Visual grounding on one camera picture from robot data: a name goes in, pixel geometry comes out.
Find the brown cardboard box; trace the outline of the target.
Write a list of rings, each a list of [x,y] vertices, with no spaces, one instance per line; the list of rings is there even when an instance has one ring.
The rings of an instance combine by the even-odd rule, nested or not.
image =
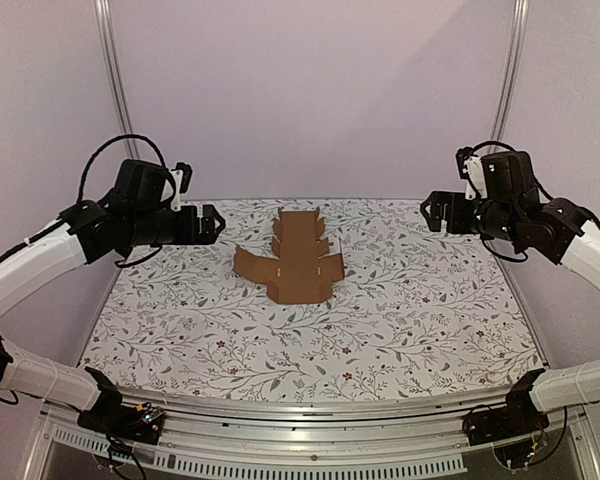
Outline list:
[[[320,304],[333,296],[335,283],[345,278],[343,256],[330,252],[320,210],[280,209],[273,219],[272,257],[241,247],[234,255],[234,272],[266,287],[277,304]]]

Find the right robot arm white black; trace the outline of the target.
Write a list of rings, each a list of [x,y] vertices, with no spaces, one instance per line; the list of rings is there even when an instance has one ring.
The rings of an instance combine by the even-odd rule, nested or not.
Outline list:
[[[600,292],[600,220],[589,209],[550,196],[540,185],[528,153],[501,144],[496,153],[480,155],[477,147],[456,152],[462,192],[433,191],[420,211],[430,231],[475,234],[481,241],[502,240],[514,250],[512,262],[534,249],[550,262],[578,275]],[[600,402],[600,359],[562,369],[525,374],[509,390],[505,405],[471,413],[480,425],[495,420],[507,436],[526,427],[546,427],[548,412]]]

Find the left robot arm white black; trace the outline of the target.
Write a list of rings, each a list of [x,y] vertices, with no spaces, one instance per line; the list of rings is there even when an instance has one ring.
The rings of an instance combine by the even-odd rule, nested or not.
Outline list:
[[[41,231],[0,257],[0,318],[61,276],[112,252],[125,260],[139,246],[211,245],[226,222],[216,208],[185,206],[181,196],[192,168],[173,169],[127,159],[112,189],[99,201],[79,199]],[[0,334],[0,390],[24,393],[89,412],[108,434],[128,426],[117,387],[100,371],[67,367],[19,348]]]

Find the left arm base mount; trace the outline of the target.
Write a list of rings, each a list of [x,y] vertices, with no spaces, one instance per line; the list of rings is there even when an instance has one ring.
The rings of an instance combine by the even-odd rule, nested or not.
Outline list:
[[[123,440],[157,445],[165,421],[165,410],[144,402],[115,408],[94,407],[78,415],[77,424],[101,434]]]

